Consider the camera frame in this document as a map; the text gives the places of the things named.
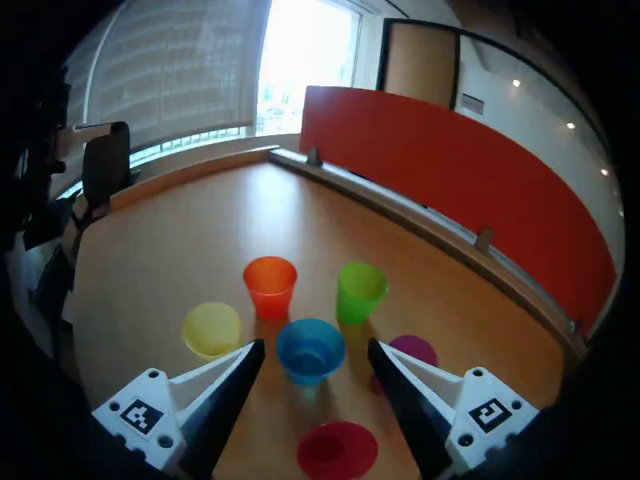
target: green cup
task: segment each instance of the green cup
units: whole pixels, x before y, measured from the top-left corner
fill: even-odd
[[[384,273],[366,263],[350,263],[338,275],[338,320],[364,322],[389,291]]]

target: yellow cup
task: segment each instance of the yellow cup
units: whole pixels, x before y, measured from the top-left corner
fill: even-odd
[[[185,317],[182,337],[192,352],[210,362],[240,347],[240,316],[225,303],[203,303]]]

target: black chair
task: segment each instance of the black chair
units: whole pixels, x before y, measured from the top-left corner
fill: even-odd
[[[42,271],[38,288],[31,295],[32,303],[49,324],[56,362],[60,362],[60,333],[66,324],[62,319],[62,308],[74,287],[74,274],[75,270],[58,245]]]
[[[68,198],[59,198],[32,213],[22,236],[25,250],[61,237],[70,219],[78,223],[78,218],[74,214],[74,202],[77,196],[78,194],[75,193]]]
[[[82,234],[96,220],[105,215],[94,212],[109,205],[111,195],[132,186],[140,173],[129,169],[130,132],[125,122],[111,124],[108,135],[96,137],[86,144],[82,161],[82,189],[88,208],[80,218],[74,218],[78,234],[72,248],[78,256]]]

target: orange cup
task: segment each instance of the orange cup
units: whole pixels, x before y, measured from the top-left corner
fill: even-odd
[[[291,262],[280,257],[256,258],[246,266],[244,279],[257,316],[265,320],[287,316],[298,279]]]

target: window blind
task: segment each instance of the window blind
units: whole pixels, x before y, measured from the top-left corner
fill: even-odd
[[[137,0],[98,56],[88,123],[125,121],[131,147],[252,126],[270,0]]]

